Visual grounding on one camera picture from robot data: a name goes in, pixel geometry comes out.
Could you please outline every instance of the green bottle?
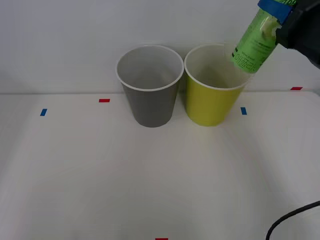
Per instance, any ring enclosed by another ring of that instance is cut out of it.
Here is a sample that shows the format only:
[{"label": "green bottle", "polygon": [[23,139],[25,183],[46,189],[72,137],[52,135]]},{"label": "green bottle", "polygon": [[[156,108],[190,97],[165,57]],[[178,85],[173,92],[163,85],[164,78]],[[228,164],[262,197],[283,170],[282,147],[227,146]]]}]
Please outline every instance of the green bottle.
[{"label": "green bottle", "polygon": [[[276,0],[293,6],[296,0]],[[281,27],[277,18],[259,9],[255,18],[232,53],[232,61],[243,71],[256,73],[276,48],[276,30]]]}]

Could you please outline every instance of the white table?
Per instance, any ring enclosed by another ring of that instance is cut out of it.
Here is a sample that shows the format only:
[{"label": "white table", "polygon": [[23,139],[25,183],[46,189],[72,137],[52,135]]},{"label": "white table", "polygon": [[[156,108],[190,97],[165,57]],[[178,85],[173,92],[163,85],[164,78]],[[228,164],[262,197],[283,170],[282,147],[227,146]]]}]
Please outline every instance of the white table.
[{"label": "white table", "polygon": [[[159,128],[123,94],[0,95],[1,240],[263,240],[319,199],[311,92],[245,92],[219,127],[178,97]],[[319,226],[314,209],[272,236],[318,240]]]}]

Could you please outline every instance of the red tape marker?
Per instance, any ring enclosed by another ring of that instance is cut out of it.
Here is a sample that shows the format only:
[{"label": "red tape marker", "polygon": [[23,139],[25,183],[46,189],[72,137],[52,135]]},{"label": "red tape marker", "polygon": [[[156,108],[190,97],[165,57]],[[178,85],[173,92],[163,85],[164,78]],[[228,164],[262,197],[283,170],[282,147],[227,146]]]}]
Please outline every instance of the red tape marker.
[{"label": "red tape marker", "polygon": [[291,90],[300,91],[302,88],[303,88],[302,86],[294,86],[293,88],[291,88]]},{"label": "red tape marker", "polygon": [[99,103],[110,103],[110,99],[109,98],[101,98],[101,99],[99,99]]}]

